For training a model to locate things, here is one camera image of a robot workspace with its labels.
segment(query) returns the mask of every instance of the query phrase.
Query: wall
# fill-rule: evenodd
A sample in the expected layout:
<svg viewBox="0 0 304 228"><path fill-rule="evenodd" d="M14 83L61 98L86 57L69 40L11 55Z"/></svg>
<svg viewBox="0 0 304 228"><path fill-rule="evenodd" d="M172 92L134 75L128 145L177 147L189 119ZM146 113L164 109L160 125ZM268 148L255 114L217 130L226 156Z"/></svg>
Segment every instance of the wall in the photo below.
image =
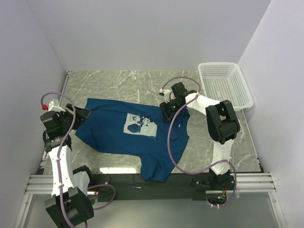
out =
<svg viewBox="0 0 304 228"><path fill-rule="evenodd" d="M238 62L270 0L27 0L67 70Z"/></svg>
<svg viewBox="0 0 304 228"><path fill-rule="evenodd" d="M61 91L65 72L24 0L1 1L0 31L0 226L10 228L43 153L40 97Z"/></svg>
<svg viewBox="0 0 304 228"><path fill-rule="evenodd" d="M289 228L303 226L304 4L272 0L239 65L254 98L246 117Z"/></svg>

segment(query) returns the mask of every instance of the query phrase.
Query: white laundry basket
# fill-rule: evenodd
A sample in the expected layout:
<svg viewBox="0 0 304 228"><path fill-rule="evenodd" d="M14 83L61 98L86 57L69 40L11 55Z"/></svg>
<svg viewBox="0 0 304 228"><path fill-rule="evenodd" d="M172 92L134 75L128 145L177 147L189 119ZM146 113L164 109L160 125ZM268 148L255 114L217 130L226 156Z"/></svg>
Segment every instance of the white laundry basket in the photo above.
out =
<svg viewBox="0 0 304 228"><path fill-rule="evenodd" d="M229 100L235 111L249 108L253 100L239 66L235 63L201 63L199 76L204 95Z"/></svg>

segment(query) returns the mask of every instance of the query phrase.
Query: purple hose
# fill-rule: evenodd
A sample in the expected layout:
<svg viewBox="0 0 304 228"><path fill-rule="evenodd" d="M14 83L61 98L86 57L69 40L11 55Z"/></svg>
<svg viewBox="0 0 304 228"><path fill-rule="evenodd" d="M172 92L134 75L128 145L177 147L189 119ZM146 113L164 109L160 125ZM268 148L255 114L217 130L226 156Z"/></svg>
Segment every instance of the purple hose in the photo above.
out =
<svg viewBox="0 0 304 228"><path fill-rule="evenodd" d="M174 78L170 79L168 82L165 83L165 85L162 87L162 89L164 89L164 87L165 87L170 81L172 81L172 80L174 80L174 79L177 79L177 78L186 78L186 79L189 79L189 80L195 82L195 83L199 86L199 90L198 90L198 93L196 94L196 96L195 96L192 100L188 101L186 104L184 104L184 105L176 112L176 114L174 115L174 117L173 117L173 119L172 119L172 121L171 121L171 124L170 124L170 127L169 127L169 132L168 132L168 137L167 137L167 147L168 147L168 152L169 152L170 159L171 159L172 163L174 164L174 166L175 166L178 170L180 170L180 171L183 172L183 173L190 174L190 175L202 173L202 172L204 172L204 171L210 169L211 167L213 167L213 166L215 166L216 164L219 164L219 163L221 163L221 162L228 162L228 163L230 164L230 166L232 167L233 172L234 172L234 182L235 182L235 185L234 185L234 189L233 189L233 192L232 192L231 197L227 200L226 203L220 205L220 207L223 207L223 206L227 205L227 204L232 200L232 198L234 197L234 194L235 194L235 192L236 192L236 190L237 190L237 172L236 172L235 167L232 165L232 163L231 163L230 161L228 161L228 160L220 160L220 161L217 161L217 162L211 164L210 166L208 166L208 167L206 167L206 168L204 168L204 169L202 169L202 170L200 170L200 171L188 172L188 171L186 171L186 170L183 170L181 167L179 167L179 166L176 164L176 162L174 161L174 159L173 159L173 156L172 156L172 153L171 153L171 147L170 147L170 135L171 135L171 131L172 131L172 127L173 127L174 121L175 121L176 117L178 116L178 114L182 111L183 108L185 108L188 104L190 104L191 102L195 101L195 100L198 98L199 93L200 93L200 91L201 91L200 84L199 84L196 80L194 80L193 78L183 77L183 76L181 76L181 77L174 77Z"/></svg>
<svg viewBox="0 0 304 228"><path fill-rule="evenodd" d="M67 131L65 137L63 138L63 140L62 140L62 142L61 142L61 144L59 145L59 148L58 148L57 157L59 158L59 157L60 157L60 152L61 152L62 146L63 146L64 142L66 141L68 135L70 134L70 132L71 132L72 129L73 129L73 126L74 126L74 123L75 123L75 119L76 119L76 110L75 110L75 106L74 106L74 104L73 104L73 102L71 101L70 98L68 98L67 96L65 96L65 95L63 95L63 94L61 94L61 93L57 93L57 92L50 92L50 93L44 94L44 95L41 97L41 100L40 100L41 106L43 106L43 99L44 99L44 97L47 96L47 95L49 95L49 94L57 94L57 95L60 95L60 96L65 97L65 98L71 103L71 105L72 105L72 107L73 107L73 120L72 120L71 126L70 126L70 128L68 129L68 131ZM58 168L58 179L59 179L59 183L62 183L62 173L61 173L60 160L57 160L57 168ZM101 209L101 208L104 208L104 207L106 207L107 205L109 205L109 204L113 201L113 199L114 199L114 197L115 197L115 195L116 195L115 188L114 188L112 185L110 185L110 184L101 184L101 185L92 186L92 187L90 187L90 188L94 188L94 187L98 187L98 186L109 186L109 187L113 188L113 189L114 189L114 195L113 195L112 199L111 199L108 203L106 203L104 206L99 207L99 208L96 208L96 209L94 209L94 210ZM59 190L60 190L60 196L59 196L59 197L60 197L60 207L61 207L61 211L62 211L63 217L65 218L66 223L67 223L71 228L76 228L76 227L72 224L72 222L68 219L68 216L67 216L67 213L66 213L66 210L65 210L65 207L64 207L64 202L63 202L63 189L62 189L62 186L59 186Z"/></svg>

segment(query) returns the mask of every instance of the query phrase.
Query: purple cable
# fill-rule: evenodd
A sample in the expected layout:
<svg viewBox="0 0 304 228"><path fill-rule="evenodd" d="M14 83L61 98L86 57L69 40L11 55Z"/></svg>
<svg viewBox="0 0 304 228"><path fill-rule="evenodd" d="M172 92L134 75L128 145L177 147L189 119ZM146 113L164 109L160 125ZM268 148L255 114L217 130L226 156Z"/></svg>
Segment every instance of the purple cable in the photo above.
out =
<svg viewBox="0 0 304 228"><path fill-rule="evenodd" d="M61 142L61 144L59 145L59 148L58 148L57 157L59 158L59 157L60 157L60 152L61 152L61 149L62 149L62 146L63 146L63 143L66 141L68 135L70 134L70 132L71 132L72 129L73 129L73 126L74 126L74 123L75 123L75 119L76 119L76 109L75 109L75 106L74 106L74 104L73 104L73 102L71 101L70 98L68 98L67 96L65 96L65 95L63 95L63 94L61 94L61 93L57 93L57 92L50 92L50 93L44 94L44 95L41 97L41 100L40 100L41 106L43 106L43 99L44 99L44 97L47 96L47 95L49 95L49 94L56 94L56 95L60 95L60 96L65 97L65 98L71 103L71 105L72 105L72 107L73 107L73 120L72 120L71 126L70 126L70 128L68 129L68 131L67 131L65 137L63 138L63 140L62 140L62 142ZM57 160L57 168L58 168L58 179L59 179L59 183L62 183L62 173L61 173L60 160ZM104 207L108 206L108 205L113 201L113 199L114 199L114 197L115 197L115 194L116 194L115 188L114 188L112 185L110 185L110 184L102 184L102 185L100 185L100 186L109 186L109 187L113 188L113 189L114 189L114 195L113 195L112 199L111 199L106 205L104 205L104 206L102 206L102 207L99 207L99 208L96 208L95 210L101 209L101 208L104 208ZM60 197L60 207L61 207L61 211L62 211L63 217L65 218L66 223L67 223L71 228L76 228L76 227L73 225L73 223L68 219L68 216L67 216L67 213L66 213L66 210L65 210L65 207L64 207L64 202L63 202L63 189L62 189L62 186L59 186L59 191L60 191L60 196L59 196L59 197Z"/></svg>
<svg viewBox="0 0 304 228"><path fill-rule="evenodd" d="M181 77L174 77L174 78L170 79L168 82L165 83L165 85L162 87L162 89L164 89L164 87L165 87L170 81L172 81L172 80L174 80L174 79L177 79L177 78L186 78L186 79L189 79L189 80L195 82L195 83L199 86L199 90L198 90L196 96L195 96L192 100L188 101L186 104L184 104L184 105L176 112L176 114L174 115L174 117L173 117L173 119L172 119L172 121L171 121L171 124L170 124L170 127L169 127L169 132L168 132L168 137L167 137L167 147L168 147L168 152L169 152L170 159L171 159L172 163L174 164L174 166L175 166L178 170L180 170L180 171L183 172L183 173L190 174L190 175L195 175L195 174L202 173L202 172L204 172L204 171L210 169L211 167L213 167L213 166L215 166L216 164L219 164L219 163L221 163L221 162L228 162L229 165L232 167L233 172L234 172L234 182L235 182L235 185L234 185L234 188L233 188L233 192L232 192L231 197L227 200L226 203L224 203L224 204L222 204L222 205L219 206L219 207L223 207L223 206L227 205L227 204L232 200L232 198L234 197L234 194L235 194L235 192L236 192L236 190L237 190L237 171L236 171L235 167L233 166L233 164L232 164L230 161L228 161L228 160L220 160L220 161L217 161L217 162L211 164L210 166L208 166L208 167L206 167L206 168L204 168L204 169L202 169L202 170L200 170L200 171L188 172L188 171L186 171L186 170L183 170L181 167L179 167L179 166L176 164L176 162L174 161L174 159L173 159L173 156L172 156L172 153L171 153L171 147L170 147L170 135L171 135L171 131L172 131L172 127L173 127L174 121L175 121L176 117L178 116L178 114L182 111L183 108L185 108L188 104L190 104L191 102L195 101L195 100L198 98L199 93L200 93L200 91L201 91L200 84L199 84L196 80L194 80L193 78L183 77L183 76L181 76Z"/></svg>

